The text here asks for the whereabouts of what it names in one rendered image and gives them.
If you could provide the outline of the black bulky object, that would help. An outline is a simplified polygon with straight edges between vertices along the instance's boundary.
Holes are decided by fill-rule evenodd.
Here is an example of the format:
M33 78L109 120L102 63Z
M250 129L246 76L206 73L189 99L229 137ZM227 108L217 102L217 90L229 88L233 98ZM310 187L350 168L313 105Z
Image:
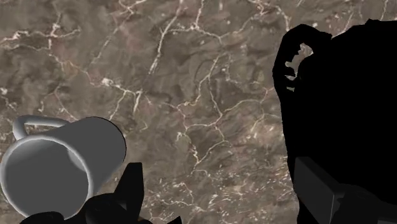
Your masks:
M283 36L272 76L292 182L296 158L309 157L397 205L397 20L337 36L300 24ZM318 224L298 203L296 224Z

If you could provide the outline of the grey mug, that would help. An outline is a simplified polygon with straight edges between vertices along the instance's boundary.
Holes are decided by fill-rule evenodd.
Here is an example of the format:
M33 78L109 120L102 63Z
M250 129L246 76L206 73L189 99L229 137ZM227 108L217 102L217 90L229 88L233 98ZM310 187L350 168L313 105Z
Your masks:
M119 169L127 147L121 130L105 118L76 122L22 115L16 141L0 161L0 185L21 215L56 211L74 216Z

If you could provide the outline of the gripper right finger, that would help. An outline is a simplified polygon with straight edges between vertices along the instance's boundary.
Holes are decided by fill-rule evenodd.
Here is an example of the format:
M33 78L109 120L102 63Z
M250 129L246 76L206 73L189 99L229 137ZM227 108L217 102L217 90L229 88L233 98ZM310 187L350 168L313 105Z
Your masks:
M293 184L318 224L397 224L397 205L337 182L309 157L296 158Z

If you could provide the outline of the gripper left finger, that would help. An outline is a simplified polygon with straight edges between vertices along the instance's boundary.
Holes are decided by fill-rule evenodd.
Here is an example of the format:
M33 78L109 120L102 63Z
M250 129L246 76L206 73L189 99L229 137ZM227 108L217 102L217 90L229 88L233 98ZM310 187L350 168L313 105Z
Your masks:
M114 192L88 199L80 211L65 219L55 211L33 214L20 224L152 224L140 217L144 199L142 163L129 163Z

